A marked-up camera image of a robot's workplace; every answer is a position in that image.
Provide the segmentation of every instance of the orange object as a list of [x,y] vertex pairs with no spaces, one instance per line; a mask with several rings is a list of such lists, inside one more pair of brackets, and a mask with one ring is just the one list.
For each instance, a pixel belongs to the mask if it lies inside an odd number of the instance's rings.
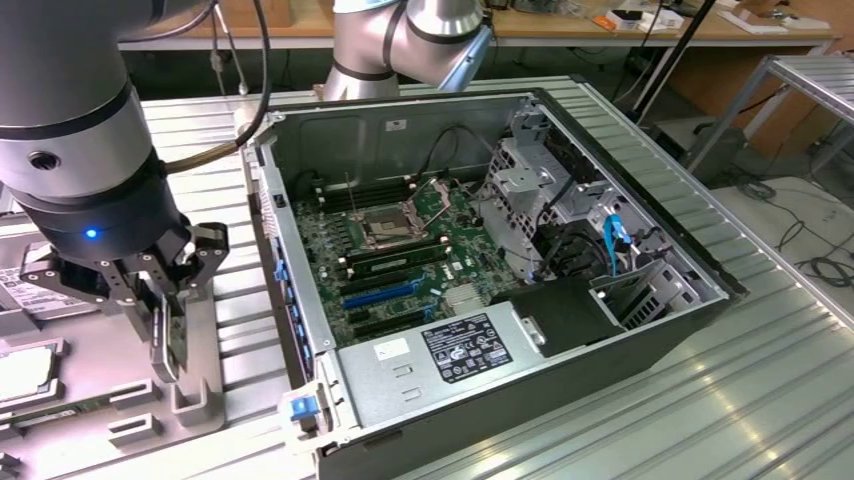
[[593,21],[597,25],[599,25],[602,28],[605,28],[609,31],[614,31],[614,29],[617,28],[617,24],[610,19],[607,19],[603,15],[598,15],[593,17]]

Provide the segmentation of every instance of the pcie slot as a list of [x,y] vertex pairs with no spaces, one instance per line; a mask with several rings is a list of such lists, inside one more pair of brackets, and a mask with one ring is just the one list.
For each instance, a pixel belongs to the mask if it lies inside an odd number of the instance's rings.
[[394,272],[380,275],[378,277],[366,278],[363,280],[354,280],[347,285],[338,289],[338,293],[343,295],[352,295],[376,288],[387,287],[396,283],[403,283],[408,280],[407,274],[403,272]]
[[412,295],[415,293],[415,290],[418,290],[420,284],[420,279],[412,280],[406,285],[400,285],[398,287],[380,290],[379,292],[366,293],[364,295],[347,298],[342,302],[342,306],[344,307],[344,310],[351,310],[354,308],[384,302],[386,300],[391,300],[392,298],[406,297],[407,295]]
[[354,335],[358,339],[362,339],[363,337],[375,335],[387,330],[416,327],[424,323],[430,317],[430,313],[430,309],[423,309],[411,313],[404,313],[396,317],[387,318],[379,322],[358,325],[354,328]]

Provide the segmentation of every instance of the black cable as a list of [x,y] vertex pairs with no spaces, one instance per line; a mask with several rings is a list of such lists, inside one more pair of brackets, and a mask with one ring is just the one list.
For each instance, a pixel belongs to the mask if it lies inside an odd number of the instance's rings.
[[279,86],[287,90],[294,90],[294,77],[291,76],[291,50],[284,51],[284,66],[279,74]]
[[590,238],[590,236],[586,235],[585,233],[569,231],[569,228],[567,228],[567,230],[563,232],[563,234],[558,238],[558,241],[555,242],[554,246],[549,250],[549,253],[546,254],[546,257],[543,258],[543,262],[541,264],[541,267],[537,270],[537,272],[534,273],[534,278],[542,278],[543,273],[546,272],[546,269],[549,268],[549,264],[551,263],[551,260],[555,258],[555,255],[558,254],[558,251],[561,250],[561,247],[563,247],[563,244],[566,243],[566,241],[570,238],[578,238],[587,245],[590,245],[590,247],[593,247],[593,250],[594,250],[594,253],[595,253],[594,256],[597,257],[597,260],[599,261],[599,263],[605,267],[605,270],[607,271],[607,269],[609,269],[607,255],[605,253],[605,249],[602,248],[602,245],[599,245],[599,242],[597,242],[593,238]]
[[[424,176],[424,173],[427,173],[427,170],[430,169],[430,162],[432,160],[432,156],[439,146],[439,143],[442,143],[442,139],[449,134],[449,132],[457,132],[458,130],[462,130],[466,133],[469,133],[469,135],[471,135],[471,137],[483,146],[485,150],[490,152],[490,156],[493,155],[493,147],[490,146],[490,142],[487,142],[487,140],[483,138],[483,136],[479,133],[477,133],[471,128],[469,128],[466,125],[462,125],[459,123],[449,125],[442,129],[442,132],[439,132],[439,136],[432,142],[430,151],[427,152],[427,157],[424,158],[424,163],[422,164],[422,168],[418,169],[418,173],[415,174],[416,178],[422,178]],[[455,138],[457,138],[457,143],[454,146],[454,153],[451,155],[451,159],[449,160],[449,162],[454,160],[454,157],[457,156],[457,149],[459,146],[459,137],[457,137],[457,133],[455,133]]]
[[575,50],[581,50],[582,52],[585,52],[587,55],[599,55],[602,52],[605,52],[605,49],[607,47],[601,47],[599,50],[597,50],[595,52],[591,52],[590,50],[585,50],[582,47],[575,47]]
[[[766,185],[765,183],[757,180],[750,180],[746,184],[738,185],[737,188],[738,188],[738,191],[742,192],[742,194],[745,194],[749,198],[762,201],[769,205],[771,205],[774,208],[778,208],[779,210],[785,211],[795,220],[794,223],[789,226],[789,228],[783,232],[779,242],[774,246],[774,249],[778,252],[782,253],[783,247],[789,243],[791,243],[791,241],[798,237],[798,235],[801,235],[802,232],[809,232],[815,238],[818,238],[822,242],[825,242],[830,246],[830,251],[826,254],[813,257],[807,260],[795,262],[794,263],[795,268],[801,270],[803,267],[809,266],[813,270],[813,273],[805,273],[805,275],[810,278],[822,280],[831,287],[835,287],[835,288],[853,287],[854,288],[854,274],[849,274],[846,272],[846,269],[854,272],[854,266],[830,258],[830,256],[834,253],[837,253],[837,251],[842,250],[849,255],[849,258],[854,259],[854,252],[851,252],[847,248],[845,248],[845,245],[854,239],[854,233],[851,233],[845,238],[845,240],[842,240],[842,242],[833,243],[830,240],[827,240],[827,238],[825,238],[825,236],[822,236],[818,232],[815,232],[815,230],[813,230],[807,226],[806,221],[798,216],[798,214],[790,208],[779,205],[778,203],[771,202],[771,198],[777,196],[777,190],[774,190],[771,186]],[[801,192],[798,190],[793,190],[793,191],[811,195],[807,192]],[[833,269],[834,273],[837,273],[837,276],[829,275],[825,272],[825,270],[822,270],[822,268],[827,268],[827,267]]]
[[291,188],[288,188],[288,191],[291,192],[291,195],[294,198],[299,197],[299,185],[300,185],[300,181],[303,180],[303,177],[306,177],[306,175],[311,174],[311,179],[316,180],[320,178],[320,173],[318,173],[318,170],[314,168],[307,168],[306,170],[302,170],[296,176],[294,177],[294,180],[291,180]]
[[[650,35],[653,35],[653,29],[655,27],[655,22],[658,21],[658,15],[662,13],[662,7],[665,6],[665,0],[658,0],[658,7],[655,8],[655,15],[653,16],[653,23],[650,24],[650,29],[646,31],[646,35],[643,36],[643,40],[641,41],[641,47],[638,49],[643,49],[646,46],[646,42],[650,40]],[[619,93],[619,87],[623,86],[623,81],[626,81],[626,73],[629,69],[623,67],[623,73],[619,76],[619,80],[617,82],[617,88],[614,88],[614,92],[611,93],[611,102],[617,98],[617,94]]]
[[561,201],[561,199],[563,198],[563,195],[566,195],[566,192],[570,191],[570,188],[573,188],[573,184],[575,182],[573,181],[573,179],[567,179],[566,183],[563,184],[563,186],[561,187],[561,190],[558,190],[558,194],[554,196],[554,198],[546,202],[546,204],[543,205],[543,209],[539,211],[539,214],[537,215],[537,219],[534,220],[534,233],[537,233],[537,230],[539,229],[539,221],[543,219],[543,217],[546,216],[546,212],[549,212],[549,210],[551,210],[551,208],[558,204],[558,202]]
[[272,82],[270,81],[270,31],[267,30],[267,16],[264,15],[264,7],[262,6],[262,0],[252,0],[255,4],[255,12],[258,14],[258,25],[262,31],[262,75],[264,77],[264,83],[262,86],[262,98],[258,104],[258,110],[255,111],[255,117],[252,118],[252,122],[250,126],[240,134],[240,136],[235,139],[235,143],[238,144],[238,148],[246,145],[246,142],[250,141],[255,132],[262,126],[264,122],[264,117],[267,116],[267,108],[270,107],[270,96],[272,94]]
[[741,115],[742,113],[749,112],[750,110],[753,110],[754,108],[757,108],[759,105],[762,105],[765,102],[767,102],[770,99],[773,99],[777,94],[779,93],[779,90],[775,91],[774,93],[771,93],[767,97],[765,97],[762,100],[759,100],[757,103],[753,103],[750,105],[747,105],[745,108],[742,108],[738,113],[735,115]]
[[188,158],[170,162],[166,164],[167,174],[186,172],[196,167],[207,165],[208,163],[219,160],[227,155],[235,153],[246,142],[250,141],[252,135],[258,132],[258,129],[264,122],[267,116],[267,109],[270,108],[270,96],[272,94],[272,81],[270,79],[270,31],[267,30],[267,17],[264,15],[264,8],[260,0],[252,0],[255,6],[255,14],[258,16],[258,26],[262,33],[262,75],[264,76],[264,83],[262,87],[262,96],[258,103],[258,110],[255,110],[255,117],[250,123],[247,129],[235,138],[234,142],[224,143],[204,152],[192,155]]
[[162,33],[155,33],[154,35],[148,35],[147,37],[123,38],[122,40],[119,40],[119,43],[154,42],[155,40],[163,40],[166,38],[183,35],[190,30],[196,28],[202,24],[202,22],[204,22],[204,19],[208,18],[208,15],[211,15],[211,12],[214,11],[214,7],[216,7],[218,3],[219,3],[219,0],[210,0],[208,4],[199,11],[196,16],[190,20],[190,22],[187,22],[180,27],[175,27],[172,30],[168,30]]
[[667,60],[665,61],[665,64],[662,65],[661,70],[658,71],[658,75],[654,75],[653,79],[650,80],[650,83],[649,83],[650,88],[647,89],[646,94],[641,96],[641,99],[638,100],[637,108],[627,113],[627,116],[633,121],[637,122],[637,119],[641,118],[641,115],[646,110],[647,105],[650,104],[650,102],[653,101],[653,98],[658,94],[658,89],[665,83],[665,81],[667,80],[667,77],[670,76],[670,72],[673,71],[677,65],[677,61],[679,60],[679,58],[682,58],[682,53],[689,48],[689,43],[694,38],[697,29],[703,23],[703,20],[706,19],[706,15],[709,15],[709,12],[711,11],[711,7],[714,6],[714,4],[715,4],[715,0],[705,0],[703,4],[697,10],[697,15],[691,19],[691,23],[685,29],[685,33],[682,33],[682,36],[679,37],[677,46],[674,47],[673,53],[670,54],[670,57],[667,57]]

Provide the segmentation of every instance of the blue pcie slot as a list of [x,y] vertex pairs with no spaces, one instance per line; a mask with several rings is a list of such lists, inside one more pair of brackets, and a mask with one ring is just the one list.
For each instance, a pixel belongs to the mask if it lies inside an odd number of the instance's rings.
[[406,297],[415,293],[420,284],[422,279],[412,280],[410,283],[400,285],[399,287],[387,288],[379,292],[348,298],[342,302],[342,306],[344,307],[344,310],[350,310],[358,307],[364,307],[366,305],[374,305],[375,303],[384,302],[392,298]]

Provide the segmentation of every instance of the power cable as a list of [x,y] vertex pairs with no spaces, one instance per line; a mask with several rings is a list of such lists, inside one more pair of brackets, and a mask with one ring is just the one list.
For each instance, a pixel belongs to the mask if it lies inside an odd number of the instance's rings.
[[490,152],[490,156],[493,155],[494,153],[493,146],[490,145],[490,142],[487,142],[487,140],[483,138],[483,136],[478,132],[475,132],[471,128],[469,128],[466,125],[462,125],[459,123],[449,125],[442,129],[442,132],[439,132],[439,135],[436,136],[436,139],[432,142],[430,151],[427,152],[427,157],[424,158],[424,163],[422,163],[422,167],[418,169],[418,173],[415,175],[418,178],[422,178],[424,176],[424,173],[427,173],[427,170],[430,169],[430,163],[431,163],[434,154],[436,152],[436,148],[439,147],[439,143],[442,143],[442,139],[450,132],[454,132],[454,136],[455,136],[454,152],[451,154],[451,160],[454,159],[454,157],[457,156],[457,149],[459,146],[459,137],[457,137],[457,131],[461,131],[461,130],[469,133],[469,135],[471,135],[471,137],[478,141],[478,144],[483,146],[487,152]]

